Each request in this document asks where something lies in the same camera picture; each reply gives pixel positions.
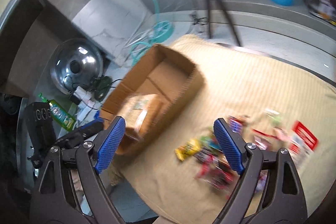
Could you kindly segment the black patterned candy wrapper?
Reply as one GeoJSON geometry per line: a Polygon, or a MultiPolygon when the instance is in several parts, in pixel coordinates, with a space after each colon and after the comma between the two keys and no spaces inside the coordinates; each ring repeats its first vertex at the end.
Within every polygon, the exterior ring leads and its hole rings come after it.
{"type": "Polygon", "coordinates": [[[194,158],[202,163],[217,164],[218,154],[206,147],[201,148],[199,152],[194,154],[194,158]]]}

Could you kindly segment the bread loaf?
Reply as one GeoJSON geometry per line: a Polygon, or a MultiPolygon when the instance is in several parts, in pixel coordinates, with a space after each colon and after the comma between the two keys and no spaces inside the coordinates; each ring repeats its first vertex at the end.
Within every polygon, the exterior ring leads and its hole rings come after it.
{"type": "Polygon", "coordinates": [[[128,96],[117,113],[125,120],[125,135],[136,141],[142,140],[162,105],[159,94],[134,93],[128,96]]]}

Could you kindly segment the small green candy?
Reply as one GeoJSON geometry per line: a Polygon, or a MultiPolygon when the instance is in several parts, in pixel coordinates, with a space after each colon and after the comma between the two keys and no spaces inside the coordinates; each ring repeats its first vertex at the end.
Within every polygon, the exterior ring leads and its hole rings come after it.
{"type": "Polygon", "coordinates": [[[273,109],[265,108],[264,113],[270,118],[273,127],[280,127],[282,124],[282,117],[279,112],[273,109]]]}

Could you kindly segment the red white jerky bag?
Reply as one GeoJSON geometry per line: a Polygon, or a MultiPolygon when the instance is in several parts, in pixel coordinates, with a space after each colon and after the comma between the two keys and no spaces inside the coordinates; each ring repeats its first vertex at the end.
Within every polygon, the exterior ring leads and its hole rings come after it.
{"type": "Polygon", "coordinates": [[[289,154],[299,170],[318,146],[317,137],[300,121],[295,121],[288,145],[289,154]]]}

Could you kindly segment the striped yellow cloth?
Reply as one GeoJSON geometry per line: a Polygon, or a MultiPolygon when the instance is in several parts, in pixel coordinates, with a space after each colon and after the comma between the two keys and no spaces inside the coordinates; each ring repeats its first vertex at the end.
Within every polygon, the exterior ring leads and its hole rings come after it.
{"type": "Polygon", "coordinates": [[[195,159],[179,162],[175,149],[200,136],[218,118],[265,109],[280,113],[285,128],[301,122],[318,139],[299,176],[307,212],[313,213],[335,181],[335,88],[281,61],[231,50],[193,35],[172,49],[198,65],[205,84],[173,123],[120,171],[155,213],[176,223],[212,223],[227,198],[195,178],[195,159]]]}

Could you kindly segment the green dish soap bottle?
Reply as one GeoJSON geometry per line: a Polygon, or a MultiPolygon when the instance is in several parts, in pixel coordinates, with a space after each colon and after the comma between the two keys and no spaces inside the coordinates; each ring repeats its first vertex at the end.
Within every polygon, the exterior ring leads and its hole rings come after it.
{"type": "Polygon", "coordinates": [[[43,102],[48,103],[50,107],[51,116],[62,128],[66,131],[72,131],[76,119],[67,112],[56,100],[54,99],[47,99],[43,96],[42,93],[39,94],[39,97],[42,99],[43,102]]]}

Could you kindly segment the red date snack pack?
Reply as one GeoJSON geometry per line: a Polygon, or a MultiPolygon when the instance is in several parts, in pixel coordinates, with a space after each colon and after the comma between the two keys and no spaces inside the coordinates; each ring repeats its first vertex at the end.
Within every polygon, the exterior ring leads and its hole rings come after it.
{"type": "Polygon", "coordinates": [[[221,162],[214,161],[212,158],[201,164],[195,179],[206,182],[215,192],[222,192],[229,196],[236,182],[236,175],[228,165],[221,165],[221,162]]]}

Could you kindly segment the green quail egg pack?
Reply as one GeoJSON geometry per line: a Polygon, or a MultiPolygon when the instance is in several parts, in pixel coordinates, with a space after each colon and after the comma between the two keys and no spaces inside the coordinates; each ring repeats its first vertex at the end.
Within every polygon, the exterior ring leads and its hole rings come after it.
{"type": "Polygon", "coordinates": [[[222,153],[222,149],[214,135],[213,129],[207,128],[207,133],[203,134],[199,140],[203,147],[212,151],[213,153],[222,153]]]}

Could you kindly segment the yellow candy wrapper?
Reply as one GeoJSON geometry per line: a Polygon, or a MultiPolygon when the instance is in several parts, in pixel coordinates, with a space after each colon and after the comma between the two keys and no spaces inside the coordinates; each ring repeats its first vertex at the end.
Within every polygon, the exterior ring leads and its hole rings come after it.
{"type": "Polygon", "coordinates": [[[186,144],[174,150],[179,161],[185,161],[188,157],[195,155],[202,149],[202,145],[198,139],[191,139],[186,144]]]}

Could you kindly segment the Snickers bar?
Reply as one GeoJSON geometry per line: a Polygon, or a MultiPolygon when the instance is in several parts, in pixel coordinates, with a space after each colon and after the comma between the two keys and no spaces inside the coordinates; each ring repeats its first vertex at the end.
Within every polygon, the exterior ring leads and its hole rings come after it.
{"type": "Polygon", "coordinates": [[[239,135],[242,135],[245,128],[249,125],[250,116],[240,115],[240,116],[228,116],[228,124],[231,130],[239,135]]]}

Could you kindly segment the brown cardboard box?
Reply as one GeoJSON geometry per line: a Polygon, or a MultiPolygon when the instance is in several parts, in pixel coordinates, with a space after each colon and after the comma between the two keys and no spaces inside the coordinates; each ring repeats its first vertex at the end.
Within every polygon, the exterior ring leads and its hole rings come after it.
{"type": "Polygon", "coordinates": [[[100,114],[116,116],[126,132],[116,153],[133,156],[158,137],[204,84],[198,66],[187,56],[156,44],[140,58],[104,102],[100,114]]]}

